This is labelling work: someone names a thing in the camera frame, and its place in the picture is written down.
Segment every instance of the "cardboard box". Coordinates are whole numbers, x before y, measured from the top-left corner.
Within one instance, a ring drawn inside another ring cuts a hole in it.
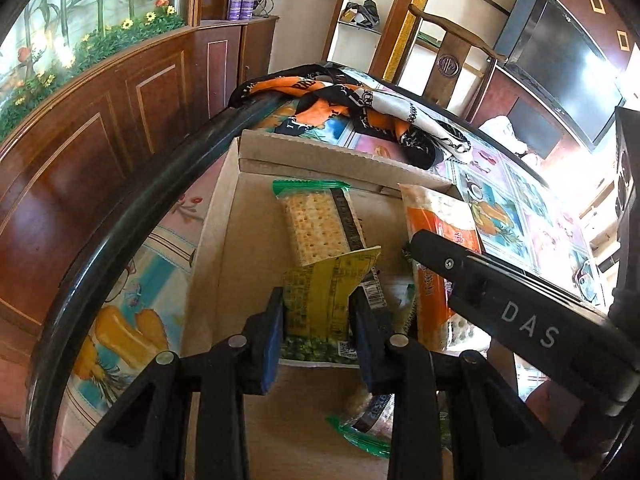
[[[265,309],[271,290],[294,266],[275,178],[342,180],[376,264],[383,290],[412,280],[401,253],[407,242],[398,184],[418,184],[459,198],[448,180],[413,166],[299,137],[246,130],[228,155],[207,214],[192,273],[182,355],[209,350]],[[245,397],[251,475],[255,480],[386,478],[388,462],[351,446],[325,417],[341,413],[359,384],[352,368],[280,366],[266,397]]]

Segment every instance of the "wooden chair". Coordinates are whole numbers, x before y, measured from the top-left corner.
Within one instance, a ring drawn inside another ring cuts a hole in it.
[[[425,22],[435,23],[446,32],[422,96],[429,101],[433,101],[438,106],[446,108],[451,101],[453,90],[462,72],[462,66],[472,46],[478,47],[492,59],[492,63],[484,75],[477,94],[477,96],[484,95],[489,79],[491,79],[491,74],[495,69],[495,64],[497,61],[505,62],[506,57],[495,52],[481,38],[478,38],[466,28],[460,27],[457,23],[440,16],[427,14],[414,4],[409,4],[409,12],[418,18],[417,25],[414,26],[416,31],[420,29],[420,20],[424,20]]]

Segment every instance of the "snack wrapper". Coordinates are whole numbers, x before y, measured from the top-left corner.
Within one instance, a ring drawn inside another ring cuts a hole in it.
[[[427,229],[481,252],[476,224],[466,203],[422,186],[400,185],[400,191],[410,239]],[[413,268],[420,343],[436,352],[456,346],[468,348],[466,343],[481,331],[449,308],[450,283],[415,261]]]

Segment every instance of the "wooden cabinet door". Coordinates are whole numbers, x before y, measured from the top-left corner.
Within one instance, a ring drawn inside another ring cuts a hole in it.
[[[252,20],[242,26],[238,84],[267,75],[271,60],[271,45],[277,16]]]
[[[198,101],[197,130],[228,104],[238,84],[240,51],[238,26],[201,28],[195,35],[194,90],[206,99]]]

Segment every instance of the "black television screen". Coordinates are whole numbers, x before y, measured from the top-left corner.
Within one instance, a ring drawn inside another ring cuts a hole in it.
[[[587,147],[599,142],[622,101],[616,72],[556,0],[518,0],[496,48],[509,58],[504,68]]]

